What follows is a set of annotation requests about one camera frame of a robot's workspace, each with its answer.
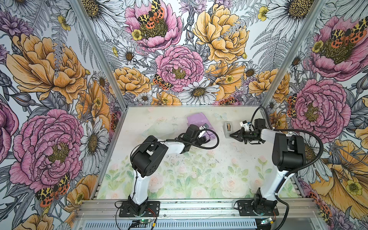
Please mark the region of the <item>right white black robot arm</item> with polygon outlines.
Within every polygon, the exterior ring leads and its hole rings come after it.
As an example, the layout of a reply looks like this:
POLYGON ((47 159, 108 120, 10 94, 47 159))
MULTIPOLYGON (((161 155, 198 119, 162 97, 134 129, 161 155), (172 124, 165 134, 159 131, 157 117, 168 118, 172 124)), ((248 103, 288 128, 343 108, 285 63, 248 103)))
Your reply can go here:
POLYGON ((273 144, 271 156, 276 171, 258 188, 251 203, 242 205, 238 202, 238 210, 241 214, 250 210, 259 216, 277 214, 276 195, 294 175, 292 170, 307 164, 303 137, 270 129, 262 118, 256 119, 254 124, 242 122, 241 129, 230 134, 230 137, 245 144, 273 144))

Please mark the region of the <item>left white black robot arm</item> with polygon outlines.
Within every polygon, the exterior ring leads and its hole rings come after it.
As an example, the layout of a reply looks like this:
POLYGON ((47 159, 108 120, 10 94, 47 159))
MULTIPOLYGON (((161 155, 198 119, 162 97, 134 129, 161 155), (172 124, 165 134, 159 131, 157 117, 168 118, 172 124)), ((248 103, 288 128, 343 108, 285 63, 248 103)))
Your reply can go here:
POLYGON ((183 154, 191 147, 205 149, 204 144, 211 139, 207 123, 202 126, 190 124, 185 133, 175 139, 160 140, 153 135, 148 136, 130 155, 134 170, 133 189, 127 200, 117 208, 120 218, 159 216, 160 202, 149 201, 148 191, 151 176, 158 170, 167 154, 183 154))

